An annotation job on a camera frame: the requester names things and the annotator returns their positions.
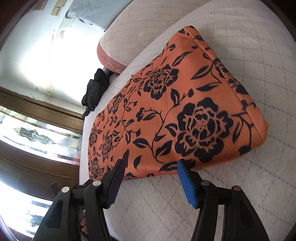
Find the orange black floral garment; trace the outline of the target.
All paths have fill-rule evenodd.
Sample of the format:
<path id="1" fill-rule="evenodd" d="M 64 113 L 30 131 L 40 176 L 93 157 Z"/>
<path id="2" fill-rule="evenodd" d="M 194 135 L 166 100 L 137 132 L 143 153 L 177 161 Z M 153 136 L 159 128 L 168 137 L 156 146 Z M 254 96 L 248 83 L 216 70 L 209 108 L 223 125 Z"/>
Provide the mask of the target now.
<path id="1" fill-rule="evenodd" d="M 214 166 L 262 145 L 268 123 L 243 85 L 201 34 L 187 26 L 95 118 L 88 175 L 99 180 L 116 162 L 125 179 Z"/>

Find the brown stained glass door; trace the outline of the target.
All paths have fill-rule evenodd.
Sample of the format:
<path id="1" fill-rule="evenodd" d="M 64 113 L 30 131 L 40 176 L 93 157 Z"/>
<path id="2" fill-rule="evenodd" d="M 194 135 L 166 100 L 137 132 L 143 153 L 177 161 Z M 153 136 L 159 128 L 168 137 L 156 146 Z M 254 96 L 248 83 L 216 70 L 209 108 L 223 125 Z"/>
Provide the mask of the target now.
<path id="1" fill-rule="evenodd" d="M 1 221 L 31 240 L 53 189 L 79 182 L 83 120 L 78 113 L 1 89 Z"/>

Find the black crumpled cloth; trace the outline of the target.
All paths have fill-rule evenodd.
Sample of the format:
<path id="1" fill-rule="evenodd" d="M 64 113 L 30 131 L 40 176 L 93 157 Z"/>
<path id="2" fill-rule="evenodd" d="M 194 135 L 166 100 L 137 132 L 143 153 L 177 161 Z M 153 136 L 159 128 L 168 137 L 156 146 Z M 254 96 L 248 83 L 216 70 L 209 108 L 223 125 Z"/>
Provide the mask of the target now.
<path id="1" fill-rule="evenodd" d="M 81 100 L 82 106 L 84 106 L 85 112 L 82 117 L 87 117 L 98 106 L 101 97 L 109 87 L 109 77 L 113 74 L 112 71 L 107 68 L 98 68 L 94 78 L 88 82 L 86 94 Z"/>

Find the quilted white near mattress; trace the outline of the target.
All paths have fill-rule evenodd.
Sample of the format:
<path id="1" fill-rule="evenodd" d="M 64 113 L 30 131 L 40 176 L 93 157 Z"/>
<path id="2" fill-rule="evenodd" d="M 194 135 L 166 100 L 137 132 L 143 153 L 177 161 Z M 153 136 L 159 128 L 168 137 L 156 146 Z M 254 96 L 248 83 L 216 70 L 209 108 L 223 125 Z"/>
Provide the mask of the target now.
<path id="1" fill-rule="evenodd" d="M 210 1 L 149 44 L 121 75 L 114 75 L 97 110 L 132 73 L 152 60 L 178 27 L 191 24 L 255 99 L 269 123 L 267 142 L 230 163 L 200 171 L 221 187 L 239 185 L 271 240 L 295 224 L 295 41 L 260 1 Z M 186 201 L 177 176 L 124 181 L 106 212 L 118 240 L 189 240 L 198 211 Z"/>

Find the grey blue pillow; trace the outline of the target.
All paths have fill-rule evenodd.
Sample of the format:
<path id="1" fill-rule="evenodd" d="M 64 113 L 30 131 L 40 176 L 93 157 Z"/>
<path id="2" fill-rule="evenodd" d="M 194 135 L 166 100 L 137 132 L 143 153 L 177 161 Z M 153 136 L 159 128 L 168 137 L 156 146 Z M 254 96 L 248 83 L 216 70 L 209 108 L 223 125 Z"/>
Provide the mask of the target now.
<path id="1" fill-rule="evenodd" d="M 131 0 L 74 0 L 65 17 L 96 25 L 105 31 L 131 2 Z"/>

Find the beige wall switch plate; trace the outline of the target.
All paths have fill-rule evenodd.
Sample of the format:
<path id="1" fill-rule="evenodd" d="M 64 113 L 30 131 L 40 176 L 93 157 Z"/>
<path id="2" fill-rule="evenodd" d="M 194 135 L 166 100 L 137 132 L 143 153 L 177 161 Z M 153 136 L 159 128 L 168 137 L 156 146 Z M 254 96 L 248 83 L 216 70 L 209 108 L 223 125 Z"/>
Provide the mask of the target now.
<path id="1" fill-rule="evenodd" d="M 67 0 L 57 0 L 56 4 L 51 12 L 51 15 L 58 16 L 66 3 L 67 3 Z"/>

